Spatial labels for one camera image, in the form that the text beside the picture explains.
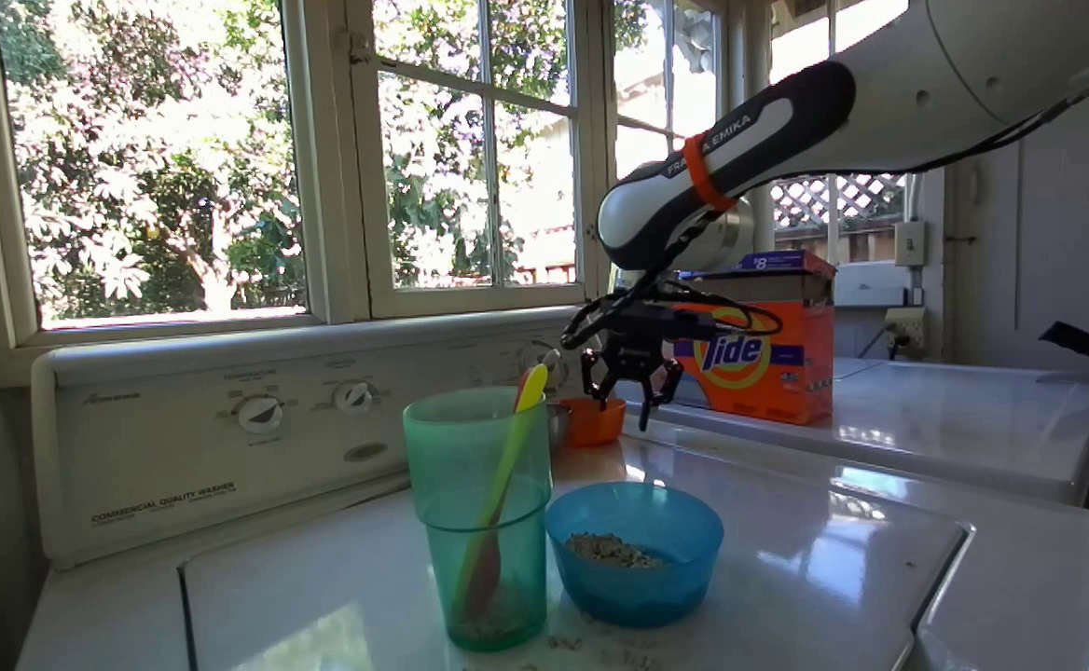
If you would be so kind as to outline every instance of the window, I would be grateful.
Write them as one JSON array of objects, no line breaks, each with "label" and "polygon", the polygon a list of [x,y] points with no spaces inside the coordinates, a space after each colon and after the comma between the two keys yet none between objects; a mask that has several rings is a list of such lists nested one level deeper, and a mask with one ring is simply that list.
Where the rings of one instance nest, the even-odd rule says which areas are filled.
[{"label": "window", "polygon": [[[770,71],[778,83],[906,10],[906,0],[777,0]],[[890,260],[890,227],[901,219],[906,176],[814,176],[770,182],[770,227],[784,251],[819,258]]]},{"label": "window", "polygon": [[[715,22],[685,0],[0,0],[0,354],[601,293],[616,127],[656,160],[711,124]],[[647,54],[619,120],[611,40]]]}]

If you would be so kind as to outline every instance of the robotic claw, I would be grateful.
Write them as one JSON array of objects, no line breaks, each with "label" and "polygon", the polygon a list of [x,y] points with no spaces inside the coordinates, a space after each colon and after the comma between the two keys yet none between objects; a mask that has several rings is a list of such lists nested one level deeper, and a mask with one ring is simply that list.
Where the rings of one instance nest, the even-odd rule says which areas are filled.
[{"label": "robotic claw", "polygon": [[938,168],[1019,141],[1086,98],[1086,5],[915,0],[874,38],[762,88],[667,160],[616,182],[601,202],[598,233],[609,258],[641,281],[588,302],[564,349],[580,347],[594,397],[636,381],[644,430],[647,409],[677,388],[675,340],[748,330],[747,320],[738,329],[682,314],[675,302],[718,298],[665,281],[733,199],[787,176]]}]

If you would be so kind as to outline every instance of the blue bowl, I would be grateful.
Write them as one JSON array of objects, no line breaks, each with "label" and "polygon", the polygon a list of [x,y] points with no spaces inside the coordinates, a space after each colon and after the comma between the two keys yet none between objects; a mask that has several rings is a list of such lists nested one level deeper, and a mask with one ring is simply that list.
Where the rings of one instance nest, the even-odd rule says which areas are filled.
[{"label": "blue bowl", "polygon": [[545,512],[545,532],[565,595],[616,627],[688,614],[724,547],[708,503],[647,482],[570,489]]}]

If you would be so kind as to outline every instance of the translucent green cup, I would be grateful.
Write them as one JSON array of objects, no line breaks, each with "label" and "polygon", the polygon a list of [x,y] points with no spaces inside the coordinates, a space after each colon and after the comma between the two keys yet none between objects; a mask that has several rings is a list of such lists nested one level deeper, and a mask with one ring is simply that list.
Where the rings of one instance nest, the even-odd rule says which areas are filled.
[{"label": "translucent green cup", "polygon": [[[548,424],[545,404],[516,412],[516,388],[460,388],[401,409],[409,494],[425,520],[442,627],[460,647],[511,647],[545,630]],[[523,443],[498,520],[488,530],[506,441]],[[477,568],[486,532],[496,539],[496,561]]]}]

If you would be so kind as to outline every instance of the detergent box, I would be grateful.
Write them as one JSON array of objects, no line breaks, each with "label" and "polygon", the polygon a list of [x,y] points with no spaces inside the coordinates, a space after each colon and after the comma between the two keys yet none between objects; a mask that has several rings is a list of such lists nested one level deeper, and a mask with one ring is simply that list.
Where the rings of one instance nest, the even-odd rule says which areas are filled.
[{"label": "detergent box", "polygon": [[682,302],[682,308],[742,329],[738,335],[675,344],[706,407],[799,424],[830,412],[830,274],[834,269],[809,251],[748,253],[738,269],[685,274],[693,292],[733,305]]}]

